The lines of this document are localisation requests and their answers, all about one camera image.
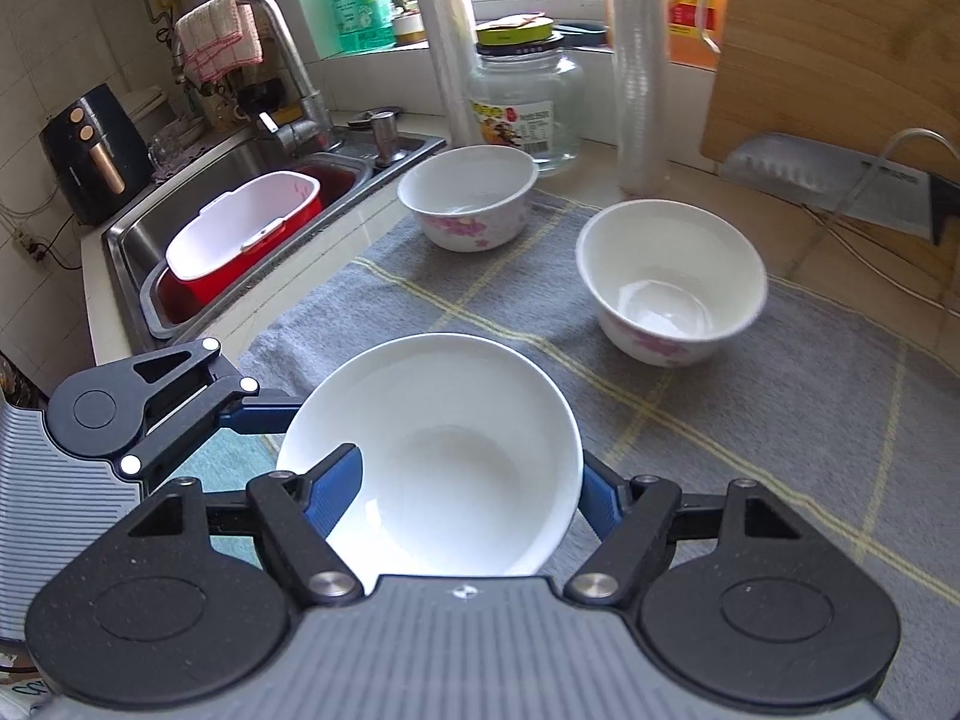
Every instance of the power cord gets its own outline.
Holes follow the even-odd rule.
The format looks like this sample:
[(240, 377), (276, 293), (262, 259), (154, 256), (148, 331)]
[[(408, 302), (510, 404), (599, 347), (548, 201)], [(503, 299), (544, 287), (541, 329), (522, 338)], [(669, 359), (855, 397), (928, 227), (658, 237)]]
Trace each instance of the power cord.
[(66, 218), (66, 220), (64, 220), (64, 223), (61, 224), (61, 228), (59, 228), (59, 230), (56, 230), (56, 234), (54, 235), (53, 240), (49, 242), (49, 244), (44, 244), (43, 242), (35, 242), (28, 249), (28, 252), (31, 255), (34, 255), (35, 260), (37, 260), (37, 262), (40, 262), (47, 254), (49, 254), (53, 258), (53, 261), (57, 265), (59, 265), (61, 268), (63, 268), (65, 271), (81, 271), (83, 269), (83, 266), (81, 265), (78, 265), (78, 266), (64, 265), (64, 263), (61, 263), (61, 260), (59, 259), (58, 256), (56, 256), (56, 252), (53, 250), (54, 244), (56, 243), (56, 239), (61, 237), (61, 233), (64, 232), (64, 230), (66, 229), (66, 225), (71, 223), (71, 221), (74, 218), (74, 215), (75, 214), (70, 214)]

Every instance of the kitchen knife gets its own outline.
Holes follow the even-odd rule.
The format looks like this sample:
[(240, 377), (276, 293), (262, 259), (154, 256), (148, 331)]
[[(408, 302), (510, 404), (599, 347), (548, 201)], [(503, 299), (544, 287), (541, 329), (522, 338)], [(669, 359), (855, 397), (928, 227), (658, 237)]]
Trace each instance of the kitchen knife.
[[(836, 209), (875, 157), (794, 135), (767, 133), (744, 141), (720, 177), (793, 203)], [(939, 245), (949, 217), (960, 218), (960, 185), (936, 173), (887, 161), (848, 215)]]

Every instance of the jar label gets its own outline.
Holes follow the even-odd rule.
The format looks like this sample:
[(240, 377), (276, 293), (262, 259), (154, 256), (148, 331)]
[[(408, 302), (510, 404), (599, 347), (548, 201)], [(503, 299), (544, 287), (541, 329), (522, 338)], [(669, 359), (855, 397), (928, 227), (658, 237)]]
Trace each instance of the jar label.
[(494, 105), (471, 100), (480, 134), (492, 146), (513, 146), (536, 155), (553, 148), (553, 100)]

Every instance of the pink flower pattern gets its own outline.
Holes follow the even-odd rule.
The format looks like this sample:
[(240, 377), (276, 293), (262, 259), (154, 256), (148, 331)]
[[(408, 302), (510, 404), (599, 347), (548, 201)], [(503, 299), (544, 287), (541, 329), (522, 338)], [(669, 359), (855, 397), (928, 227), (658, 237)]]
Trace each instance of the pink flower pattern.
[(668, 338), (658, 338), (649, 333), (644, 333), (642, 330), (637, 330), (637, 328), (631, 324), (623, 322), (623, 319), (620, 317), (613, 316), (613, 319), (620, 325), (623, 331), (630, 336), (631, 340), (637, 346), (642, 346), (654, 354), (659, 354), (662, 357), (680, 357), (689, 352), (685, 343), (670, 341)]
[(480, 223), (474, 217), (464, 218), (428, 218), (431, 226), (448, 232), (450, 235), (460, 235), (474, 238), (487, 229), (487, 225)]

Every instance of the cutting board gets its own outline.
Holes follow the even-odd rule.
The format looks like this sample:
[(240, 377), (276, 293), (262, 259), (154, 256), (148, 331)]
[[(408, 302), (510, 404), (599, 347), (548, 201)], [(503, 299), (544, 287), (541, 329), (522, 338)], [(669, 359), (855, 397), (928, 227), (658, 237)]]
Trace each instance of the cutting board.
[[(760, 132), (875, 154), (906, 127), (960, 145), (960, 0), (730, 0), (704, 156), (722, 161)], [(960, 163), (933, 142), (893, 158), (960, 181)], [(960, 224), (940, 247), (859, 226), (949, 278)]]

